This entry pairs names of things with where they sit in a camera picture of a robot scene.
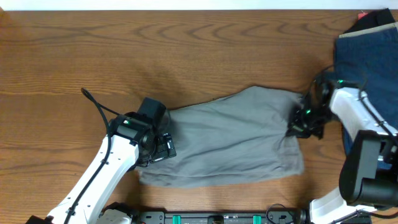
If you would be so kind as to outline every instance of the blue fabric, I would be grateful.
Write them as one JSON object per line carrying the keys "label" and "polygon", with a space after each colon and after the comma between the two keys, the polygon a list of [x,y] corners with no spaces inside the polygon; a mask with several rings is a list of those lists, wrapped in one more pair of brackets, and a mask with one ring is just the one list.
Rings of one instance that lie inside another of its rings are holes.
{"label": "blue fabric", "polygon": [[[372,105],[393,127],[398,128],[398,31],[396,28],[337,39],[335,50],[335,79],[368,84],[365,91]],[[353,145],[347,131],[343,131],[346,154]],[[379,163],[379,168],[390,165]]]}

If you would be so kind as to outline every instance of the red object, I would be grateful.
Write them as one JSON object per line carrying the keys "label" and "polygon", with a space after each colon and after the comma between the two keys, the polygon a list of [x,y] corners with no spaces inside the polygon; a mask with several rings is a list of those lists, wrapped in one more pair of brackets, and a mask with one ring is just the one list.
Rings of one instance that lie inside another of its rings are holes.
{"label": "red object", "polygon": [[358,20],[362,19],[362,17],[366,16],[368,13],[367,12],[362,12],[358,14]]}

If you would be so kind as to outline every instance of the gray cloth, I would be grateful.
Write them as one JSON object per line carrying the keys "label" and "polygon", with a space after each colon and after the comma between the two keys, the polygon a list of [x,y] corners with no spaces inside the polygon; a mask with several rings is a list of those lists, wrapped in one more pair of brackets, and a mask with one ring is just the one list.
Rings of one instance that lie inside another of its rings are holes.
{"label": "gray cloth", "polygon": [[141,170],[143,184],[202,187],[303,172],[296,137],[285,137],[297,93],[258,86],[170,112],[177,156]]}

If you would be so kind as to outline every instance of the wooden surface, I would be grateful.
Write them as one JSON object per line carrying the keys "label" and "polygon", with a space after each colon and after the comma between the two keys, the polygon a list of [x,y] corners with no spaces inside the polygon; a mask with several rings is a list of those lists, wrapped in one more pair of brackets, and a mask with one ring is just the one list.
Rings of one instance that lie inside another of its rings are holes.
{"label": "wooden surface", "polygon": [[[334,39],[353,24],[357,13],[0,15],[0,223],[24,223],[33,214],[46,216],[98,151],[103,123],[93,104],[81,95],[81,87],[121,112],[136,110],[145,96],[178,108],[251,85],[304,91],[312,77],[333,62]],[[345,159],[340,124],[330,123],[323,140],[300,140],[300,146],[305,159],[300,176],[256,184],[165,189],[139,186],[131,172],[109,202],[169,211],[305,205],[338,185]]]}

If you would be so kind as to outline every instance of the white backdrop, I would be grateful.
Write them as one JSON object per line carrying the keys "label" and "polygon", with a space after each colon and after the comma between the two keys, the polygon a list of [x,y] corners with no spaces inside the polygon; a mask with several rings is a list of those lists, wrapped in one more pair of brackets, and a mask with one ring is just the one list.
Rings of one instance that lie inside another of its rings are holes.
{"label": "white backdrop", "polygon": [[0,0],[10,10],[398,9],[398,0]]}

